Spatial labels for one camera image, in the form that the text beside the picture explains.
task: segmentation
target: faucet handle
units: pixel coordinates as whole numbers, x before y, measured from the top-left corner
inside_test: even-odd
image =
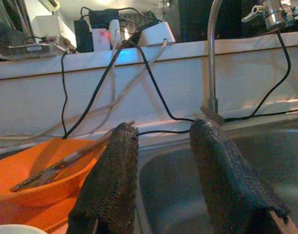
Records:
[[[255,5],[252,8],[252,11],[250,14],[248,14],[246,17],[242,18],[242,22],[246,23],[254,19],[256,16],[263,16],[266,13],[266,6],[263,5]]]

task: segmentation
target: metal tongs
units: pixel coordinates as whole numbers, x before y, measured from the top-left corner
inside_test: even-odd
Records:
[[[15,185],[11,188],[12,192],[19,192],[25,189],[30,189],[34,187],[38,187],[44,184],[51,183],[54,178],[59,174],[60,171],[71,167],[75,162],[77,162],[80,158],[84,155],[89,153],[90,151],[107,145],[109,142],[109,138],[113,132],[114,128],[106,132],[101,138],[99,138],[96,142],[91,145],[85,146],[84,148],[71,153],[70,155],[66,156],[61,161],[53,164],[42,170],[41,172],[33,175],[26,180],[22,181],[21,183]]]

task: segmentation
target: orange bowl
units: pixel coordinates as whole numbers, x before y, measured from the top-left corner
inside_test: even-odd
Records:
[[[52,183],[19,192],[12,192],[10,188],[92,143],[91,140],[53,139],[0,160],[0,202],[41,207],[68,197],[78,189],[104,147],[91,151],[70,168],[62,170]]]

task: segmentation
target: white ledge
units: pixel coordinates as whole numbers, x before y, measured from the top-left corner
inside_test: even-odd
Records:
[[[298,32],[284,33],[282,38],[286,46],[298,46]],[[249,39],[221,39],[215,41],[216,54],[229,54],[245,51],[279,48],[277,36],[265,35]],[[144,52],[150,60],[159,47],[145,47]],[[196,41],[168,45],[160,60],[185,59],[207,56],[207,41]],[[0,79],[22,78],[60,73],[61,57],[35,58],[20,61],[0,62]],[[81,71],[106,67],[111,60],[111,51],[98,53],[83,53],[68,55],[64,59],[65,71]],[[136,48],[124,49],[119,55],[116,65],[142,63],[142,58]]]

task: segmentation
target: white plate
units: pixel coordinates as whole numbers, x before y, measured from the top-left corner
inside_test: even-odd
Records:
[[[45,231],[28,225],[0,225],[0,234],[47,234]]]

